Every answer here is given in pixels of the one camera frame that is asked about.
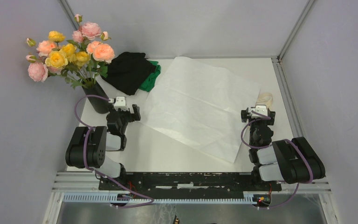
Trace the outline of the cream printed ribbon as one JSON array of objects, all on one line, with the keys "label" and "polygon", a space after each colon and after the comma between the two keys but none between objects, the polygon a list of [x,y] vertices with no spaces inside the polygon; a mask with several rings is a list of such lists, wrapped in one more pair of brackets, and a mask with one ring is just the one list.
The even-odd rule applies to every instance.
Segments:
[{"label": "cream printed ribbon", "polygon": [[256,105],[265,105],[267,108],[270,108],[273,102],[273,94],[264,92],[259,94],[256,100]]}]

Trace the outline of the white paper bouquet wrap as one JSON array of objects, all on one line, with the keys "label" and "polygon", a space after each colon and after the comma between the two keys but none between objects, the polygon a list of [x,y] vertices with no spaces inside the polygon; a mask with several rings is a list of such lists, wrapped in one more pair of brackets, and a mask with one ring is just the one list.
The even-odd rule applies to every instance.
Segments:
[{"label": "white paper bouquet wrap", "polygon": [[150,91],[141,122],[195,150],[234,162],[241,110],[254,106],[261,85],[230,70],[176,57]]}]

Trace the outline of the peach rose stem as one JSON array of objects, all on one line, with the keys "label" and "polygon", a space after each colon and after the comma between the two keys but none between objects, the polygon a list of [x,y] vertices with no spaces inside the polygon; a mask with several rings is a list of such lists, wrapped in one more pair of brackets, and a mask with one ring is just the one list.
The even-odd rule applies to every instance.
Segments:
[{"label": "peach rose stem", "polygon": [[95,76],[100,75],[107,77],[108,65],[115,57],[114,49],[104,41],[110,39],[107,31],[101,33],[101,41],[93,41],[88,44],[86,50],[90,55],[90,61],[87,65],[87,70],[95,73]]},{"label": "peach rose stem", "polygon": [[51,51],[53,51],[54,49],[56,49],[58,47],[57,44],[52,41],[42,41],[42,42],[36,44],[36,41],[31,38],[27,38],[26,43],[30,47],[36,46],[37,47],[36,51],[38,52],[38,55],[40,57],[48,56]]}]

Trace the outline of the yellow rose stem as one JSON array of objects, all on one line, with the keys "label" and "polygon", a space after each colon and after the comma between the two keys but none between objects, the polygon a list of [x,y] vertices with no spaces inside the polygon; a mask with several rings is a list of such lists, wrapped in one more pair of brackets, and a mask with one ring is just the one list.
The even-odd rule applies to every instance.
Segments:
[{"label": "yellow rose stem", "polygon": [[50,31],[48,41],[48,52],[44,57],[48,77],[62,77],[72,88],[85,87],[89,78],[86,67],[91,61],[91,56],[86,51],[90,40],[76,30],[65,45],[65,36],[58,31]]}]

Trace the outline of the pink rose stem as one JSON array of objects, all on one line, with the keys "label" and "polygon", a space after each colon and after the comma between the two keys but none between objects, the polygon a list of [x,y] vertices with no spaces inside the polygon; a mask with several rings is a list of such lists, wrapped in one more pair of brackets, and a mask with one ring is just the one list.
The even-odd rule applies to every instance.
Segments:
[{"label": "pink rose stem", "polygon": [[83,17],[80,14],[76,14],[74,19],[79,24],[79,29],[74,31],[72,34],[74,42],[81,43],[85,39],[94,40],[95,38],[101,36],[102,29],[97,23],[85,22],[80,24],[83,21]]}]

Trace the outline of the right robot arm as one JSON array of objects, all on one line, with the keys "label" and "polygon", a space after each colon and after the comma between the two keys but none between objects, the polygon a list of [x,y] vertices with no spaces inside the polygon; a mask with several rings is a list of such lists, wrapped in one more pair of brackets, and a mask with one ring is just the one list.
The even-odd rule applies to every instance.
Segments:
[{"label": "right robot arm", "polygon": [[255,165],[251,186],[263,190],[269,182],[311,183],[323,179],[326,170],[323,162],[304,137],[273,141],[275,112],[265,105],[241,111],[245,127],[241,141],[249,148],[249,159]]}]

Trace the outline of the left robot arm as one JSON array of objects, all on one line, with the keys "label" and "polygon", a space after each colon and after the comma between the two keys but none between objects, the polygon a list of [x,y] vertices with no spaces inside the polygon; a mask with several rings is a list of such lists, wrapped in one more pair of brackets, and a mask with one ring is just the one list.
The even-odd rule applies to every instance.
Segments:
[{"label": "left robot arm", "polygon": [[139,107],[132,105],[130,109],[113,106],[107,114],[107,125],[97,126],[87,134],[89,128],[77,127],[74,130],[65,154],[65,161],[69,167],[86,168],[83,157],[90,169],[110,177],[110,184],[116,190],[123,190],[128,184],[124,175],[124,166],[109,159],[106,152],[124,151],[127,143],[125,135],[129,123],[140,121]]}]

